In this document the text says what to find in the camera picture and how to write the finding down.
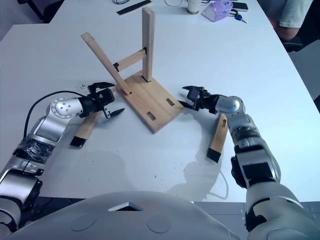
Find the black tape wrapping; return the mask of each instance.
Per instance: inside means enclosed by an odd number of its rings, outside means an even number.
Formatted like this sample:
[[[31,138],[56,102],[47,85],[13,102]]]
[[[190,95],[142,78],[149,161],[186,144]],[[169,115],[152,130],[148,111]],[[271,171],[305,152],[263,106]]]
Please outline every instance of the black tape wrapping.
[[[46,164],[55,147],[47,143],[24,137],[13,155],[36,163]]]

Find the wooden leg piece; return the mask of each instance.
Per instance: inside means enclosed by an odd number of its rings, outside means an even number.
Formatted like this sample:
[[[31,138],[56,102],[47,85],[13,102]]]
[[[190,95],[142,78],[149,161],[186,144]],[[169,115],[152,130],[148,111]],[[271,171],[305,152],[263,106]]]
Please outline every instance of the wooden leg piece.
[[[146,57],[146,50],[141,49],[134,54],[127,56],[125,59],[122,59],[120,61],[117,61],[113,64],[115,69],[120,72],[123,69],[126,69],[127,67],[131,66],[132,64],[135,64],[136,62],[140,61],[141,59],[144,59]]]
[[[147,82],[152,79],[155,19],[155,12],[149,7],[142,9],[142,48],[146,48],[146,57],[142,60],[142,75]]]
[[[206,156],[218,163],[228,132],[227,117],[221,114]]]
[[[130,88],[125,83],[123,78],[119,75],[119,73],[117,72],[111,61],[108,59],[102,48],[98,45],[94,37],[92,37],[88,32],[82,34],[81,37],[92,50],[92,52],[96,55],[96,57],[100,60],[102,65],[107,69],[110,75],[114,78],[114,80],[120,85],[122,91],[126,95],[129,95],[131,93]]]
[[[85,118],[80,128],[74,135],[70,145],[74,147],[81,148],[87,139],[90,137],[98,118],[100,118],[102,111],[91,113],[89,116]]]

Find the white table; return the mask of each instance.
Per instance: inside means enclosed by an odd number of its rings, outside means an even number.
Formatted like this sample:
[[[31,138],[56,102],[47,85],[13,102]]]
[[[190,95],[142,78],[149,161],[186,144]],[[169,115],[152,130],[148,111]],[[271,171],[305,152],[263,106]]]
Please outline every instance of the white table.
[[[141,2],[142,0],[130,0],[129,2],[116,5],[112,0],[65,0],[50,24],[124,24],[141,23],[141,9],[119,16],[117,11]],[[176,5],[180,0],[167,0]],[[270,23],[257,0],[243,0],[247,3],[249,12],[242,13],[243,19],[251,26],[266,27]],[[212,25],[212,22],[201,14],[191,15],[187,13],[188,3],[183,0],[180,7],[169,7],[164,0],[153,0],[148,5],[156,13],[157,24],[172,25]],[[200,7],[200,13],[207,4]],[[233,27],[234,19],[228,17],[215,23],[216,26]]]
[[[271,26],[251,24],[234,21],[227,29],[223,21],[157,23],[153,77],[177,99],[184,99],[187,91],[181,87],[187,85],[240,96],[279,162],[281,182],[299,200],[319,201],[314,186],[320,180],[320,115]],[[86,93],[82,85],[98,81],[114,83],[81,39],[87,31],[113,62],[141,48],[140,23],[15,25],[1,42],[1,167],[22,139],[28,109],[38,98],[59,90]],[[197,47],[190,50],[192,44]],[[140,69],[137,63],[121,75]],[[34,109],[29,129],[50,101]],[[109,106],[125,111],[105,124],[101,119],[81,149],[69,148],[81,121],[70,124],[41,177],[41,196],[88,198],[146,190],[190,201],[245,201],[246,191],[230,173],[231,137],[227,135],[219,164],[206,158],[216,116],[186,110],[152,134],[119,95]]]

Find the wooden board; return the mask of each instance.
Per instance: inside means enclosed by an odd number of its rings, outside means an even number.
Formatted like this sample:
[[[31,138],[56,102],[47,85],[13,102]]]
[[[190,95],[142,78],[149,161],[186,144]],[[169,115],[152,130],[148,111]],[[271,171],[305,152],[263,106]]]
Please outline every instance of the wooden board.
[[[142,71],[128,77],[125,80],[131,90],[126,95],[117,85],[119,94],[135,110],[151,132],[156,133],[176,116],[184,107],[154,78],[146,82],[142,77]]]

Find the black cable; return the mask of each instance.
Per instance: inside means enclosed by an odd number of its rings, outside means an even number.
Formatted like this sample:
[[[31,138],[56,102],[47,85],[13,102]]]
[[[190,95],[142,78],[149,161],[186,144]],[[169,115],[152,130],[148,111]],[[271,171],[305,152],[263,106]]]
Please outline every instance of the black cable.
[[[43,210],[45,209],[45,207],[48,206],[48,205],[53,201],[53,199],[54,199],[54,198],[51,197],[51,199],[50,199],[47,203],[45,203],[45,204],[41,207],[40,211],[36,212],[36,213],[34,214],[34,216],[37,216],[37,215],[41,214],[41,213],[43,212]]]
[[[35,108],[35,106],[40,103],[43,99],[46,99],[52,95],[55,95],[55,94],[60,94],[60,93],[70,93],[70,94],[76,94],[76,95],[79,95],[83,98],[87,98],[87,99],[93,99],[93,98],[90,98],[90,97],[87,97],[85,95],[82,95],[80,93],[77,93],[75,91],[67,91],[67,90],[63,90],[63,91],[55,91],[53,93],[50,93],[48,95],[45,95],[44,97],[40,98],[39,100],[37,100],[30,108],[29,112],[28,112],[28,115],[26,116],[26,120],[25,120],[25,124],[24,124],[24,131],[23,131],[23,137],[27,137],[27,131],[28,131],[28,124],[29,124],[29,119],[30,119],[30,115],[32,113],[32,110]]]
[[[202,4],[208,4],[210,3],[211,1],[215,1],[215,0],[202,0],[201,3]]]
[[[114,4],[120,5],[129,2],[129,0],[112,0]]]

